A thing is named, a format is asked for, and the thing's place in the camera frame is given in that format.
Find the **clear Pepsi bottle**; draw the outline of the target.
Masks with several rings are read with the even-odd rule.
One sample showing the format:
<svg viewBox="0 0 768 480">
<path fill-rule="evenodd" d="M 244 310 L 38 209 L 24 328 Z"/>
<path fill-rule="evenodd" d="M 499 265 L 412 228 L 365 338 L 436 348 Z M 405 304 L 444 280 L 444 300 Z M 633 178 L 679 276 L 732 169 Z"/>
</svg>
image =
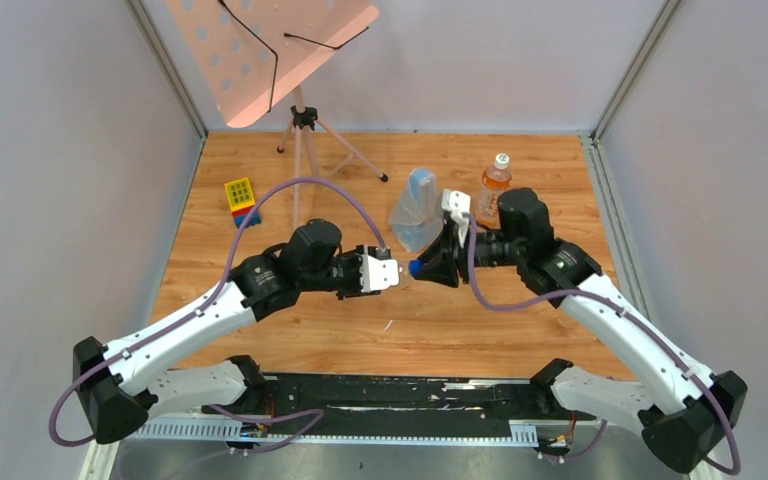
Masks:
<svg viewBox="0 0 768 480">
<path fill-rule="evenodd" d="M 400 285 L 406 285 L 412 279 L 408 263 L 400 262 L 398 264 L 398 274 Z"/>
</svg>

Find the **white bottle cap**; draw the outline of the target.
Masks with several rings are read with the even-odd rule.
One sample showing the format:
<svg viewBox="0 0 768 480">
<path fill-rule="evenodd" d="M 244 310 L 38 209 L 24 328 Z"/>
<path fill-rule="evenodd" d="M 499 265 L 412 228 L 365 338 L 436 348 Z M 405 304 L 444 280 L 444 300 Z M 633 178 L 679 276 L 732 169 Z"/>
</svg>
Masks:
<svg viewBox="0 0 768 480">
<path fill-rule="evenodd" d="M 510 157 L 505 153 L 499 153 L 494 158 L 494 166 L 499 169 L 505 169 L 509 166 Z"/>
</svg>

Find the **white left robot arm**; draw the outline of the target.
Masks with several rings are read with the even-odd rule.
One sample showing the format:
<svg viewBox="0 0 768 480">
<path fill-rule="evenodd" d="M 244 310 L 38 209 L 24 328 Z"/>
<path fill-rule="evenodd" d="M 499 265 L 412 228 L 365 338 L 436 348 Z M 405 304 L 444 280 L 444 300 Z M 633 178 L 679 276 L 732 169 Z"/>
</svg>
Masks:
<svg viewBox="0 0 768 480">
<path fill-rule="evenodd" d="M 201 297 L 136 333 L 103 343 L 89 336 L 73 347 L 73 386 L 91 440 L 111 444 L 149 420 L 197 406 L 233 404 L 258 411 L 266 386 L 252 361 L 232 357 L 200 369 L 177 363 L 212 341 L 294 306 L 305 292 L 338 299 L 378 295 L 397 284 L 386 248 L 341 248 L 342 233 L 313 219 L 286 242 L 224 272 Z"/>
</svg>

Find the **blue bottle cap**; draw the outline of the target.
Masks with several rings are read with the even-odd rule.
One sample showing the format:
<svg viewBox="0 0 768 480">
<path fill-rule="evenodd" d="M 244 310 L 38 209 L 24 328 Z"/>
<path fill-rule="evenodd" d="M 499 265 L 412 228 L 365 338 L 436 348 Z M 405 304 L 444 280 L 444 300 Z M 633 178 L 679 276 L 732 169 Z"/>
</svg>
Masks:
<svg viewBox="0 0 768 480">
<path fill-rule="evenodd" d="M 416 277 L 423 269 L 424 262 L 420 259 L 410 260 L 408 262 L 408 273 L 412 277 Z"/>
</svg>

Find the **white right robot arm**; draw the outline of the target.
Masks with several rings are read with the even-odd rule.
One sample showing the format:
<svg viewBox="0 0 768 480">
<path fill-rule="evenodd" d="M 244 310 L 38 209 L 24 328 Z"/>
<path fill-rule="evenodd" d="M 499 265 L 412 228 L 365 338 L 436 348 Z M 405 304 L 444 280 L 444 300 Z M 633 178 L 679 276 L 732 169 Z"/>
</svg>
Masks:
<svg viewBox="0 0 768 480">
<path fill-rule="evenodd" d="M 593 375 L 555 359 L 532 377 L 531 403 L 544 417 L 593 415 L 638 435 L 665 466 L 690 473 L 726 445 L 741 471 L 734 435 L 747 385 L 715 373 L 660 332 L 581 247 L 556 236 L 547 206 L 529 188 L 504 192 L 499 225 L 480 230 L 467 194 L 445 190 L 443 226 L 410 264 L 412 277 L 456 287 L 476 284 L 479 267 L 512 266 L 532 293 L 593 333 L 632 372 L 630 381 Z"/>
</svg>

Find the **orange tea bottle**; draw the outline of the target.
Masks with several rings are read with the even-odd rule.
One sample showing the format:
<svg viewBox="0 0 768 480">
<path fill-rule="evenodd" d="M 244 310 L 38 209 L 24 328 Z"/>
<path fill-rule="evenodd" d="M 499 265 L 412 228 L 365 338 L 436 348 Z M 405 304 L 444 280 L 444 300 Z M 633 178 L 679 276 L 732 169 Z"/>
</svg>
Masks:
<svg viewBox="0 0 768 480">
<path fill-rule="evenodd" d="M 512 173 L 509 166 L 505 169 L 496 168 L 493 160 L 482 173 L 475 214 L 477 221 L 487 227 L 496 228 L 499 225 L 497 203 L 499 197 L 511 186 Z"/>
</svg>

